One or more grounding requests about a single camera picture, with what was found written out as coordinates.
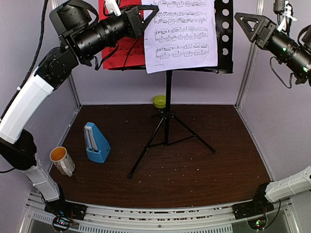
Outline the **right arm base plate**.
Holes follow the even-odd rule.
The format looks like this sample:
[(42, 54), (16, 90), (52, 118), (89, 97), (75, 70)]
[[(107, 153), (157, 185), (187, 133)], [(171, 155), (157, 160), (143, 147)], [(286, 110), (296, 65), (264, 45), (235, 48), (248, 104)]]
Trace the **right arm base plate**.
[(267, 214), (274, 210), (271, 203), (248, 201), (232, 206), (235, 219), (246, 219), (250, 229), (254, 231), (264, 230), (268, 226)]

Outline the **white sheet music paper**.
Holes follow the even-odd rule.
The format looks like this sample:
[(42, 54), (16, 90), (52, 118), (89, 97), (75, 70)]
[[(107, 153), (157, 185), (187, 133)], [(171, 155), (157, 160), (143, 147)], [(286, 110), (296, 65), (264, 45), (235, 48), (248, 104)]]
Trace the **white sheet music paper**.
[(218, 64), (213, 0), (144, 0), (159, 11), (144, 32), (148, 74)]

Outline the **black music stand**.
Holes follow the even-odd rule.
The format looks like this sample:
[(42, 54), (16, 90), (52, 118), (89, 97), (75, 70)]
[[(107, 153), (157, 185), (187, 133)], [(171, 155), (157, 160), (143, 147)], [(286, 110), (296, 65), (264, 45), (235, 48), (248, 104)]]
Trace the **black music stand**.
[[(218, 49), (218, 64), (215, 67), (197, 67), (187, 68), (186, 71), (200, 71), (200, 72), (212, 72), (215, 74), (232, 74), (233, 73), (233, 1), (232, 0), (217, 0), (215, 1), (215, 19), (216, 19), (216, 33), (217, 33), (217, 49)], [(173, 71), (166, 71), (166, 103), (163, 109), (158, 111), (160, 122), (155, 128), (150, 139), (144, 146), (141, 154), (133, 165), (131, 171), (128, 173), (127, 178), (131, 179), (135, 170), (139, 166), (143, 156), (147, 152), (148, 148), (156, 147), (160, 145), (170, 146), (185, 140), (197, 138), (202, 142), (211, 152), (215, 153), (216, 150), (209, 145), (202, 137), (200, 137), (195, 131), (193, 131), (186, 123), (184, 123), (175, 112), (171, 110), (171, 95), (172, 95), (172, 77)], [(170, 120), (176, 120), (181, 126), (183, 126), (191, 136), (182, 138), (180, 140), (169, 142), (170, 132)], [(164, 130), (164, 141), (161, 143), (151, 144), (159, 129)]]

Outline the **red sheet music paper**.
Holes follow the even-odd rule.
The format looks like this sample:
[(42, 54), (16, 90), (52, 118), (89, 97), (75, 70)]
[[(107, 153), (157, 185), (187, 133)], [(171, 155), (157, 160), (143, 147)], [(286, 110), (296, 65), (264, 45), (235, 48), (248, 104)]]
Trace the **red sheet music paper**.
[[(104, 0), (98, 0), (98, 4), (99, 4), (98, 10), (100, 19), (107, 18), (103, 14)], [(141, 5), (141, 0), (121, 0), (120, 7), (128, 5)], [(145, 65), (143, 36), (139, 40), (125, 37), (121, 39), (118, 43), (119, 43), (118, 50), (104, 62), (103, 69), (136, 67)], [(104, 49), (102, 51), (102, 58), (111, 53), (113, 49), (114, 48)]]

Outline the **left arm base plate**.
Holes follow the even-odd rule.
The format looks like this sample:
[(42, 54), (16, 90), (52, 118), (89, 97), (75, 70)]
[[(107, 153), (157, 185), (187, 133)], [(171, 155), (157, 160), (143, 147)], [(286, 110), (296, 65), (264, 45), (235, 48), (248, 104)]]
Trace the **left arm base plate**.
[(45, 204), (44, 211), (54, 215), (52, 227), (57, 232), (67, 231), (74, 226), (75, 220), (84, 220), (87, 207), (83, 204), (63, 200), (48, 202), (44, 198), (41, 200)]

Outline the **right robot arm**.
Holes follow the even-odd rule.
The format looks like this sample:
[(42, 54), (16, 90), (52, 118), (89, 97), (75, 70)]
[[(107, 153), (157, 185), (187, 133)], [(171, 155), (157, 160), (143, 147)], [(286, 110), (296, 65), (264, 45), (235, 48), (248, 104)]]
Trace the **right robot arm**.
[[(292, 72), (290, 81), (296, 78), (296, 84), (311, 81), (311, 46), (296, 43), (278, 29), (276, 23), (263, 15), (236, 13), (235, 20), (240, 25), (248, 40), (273, 54), (279, 64), (285, 64)], [(268, 203), (277, 202), (311, 188), (311, 167), (277, 182), (261, 184), (255, 193), (254, 200), (249, 203), (253, 214), (260, 214)]]

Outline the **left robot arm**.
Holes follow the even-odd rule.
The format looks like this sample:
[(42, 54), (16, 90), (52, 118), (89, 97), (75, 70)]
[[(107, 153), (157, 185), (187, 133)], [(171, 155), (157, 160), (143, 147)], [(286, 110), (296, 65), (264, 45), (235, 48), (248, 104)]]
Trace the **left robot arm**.
[(0, 153), (15, 169), (22, 171), (51, 202), (60, 216), (70, 211), (61, 187), (36, 160), (36, 145), (25, 125), (42, 102), (56, 90), (78, 65), (91, 66), (94, 56), (105, 48), (116, 48), (119, 40), (138, 39), (159, 11), (156, 5), (119, 7), (105, 3), (109, 11), (101, 20), (97, 10), (83, 0), (69, 0), (50, 12), (60, 46), (51, 49), (32, 66), (0, 118)]

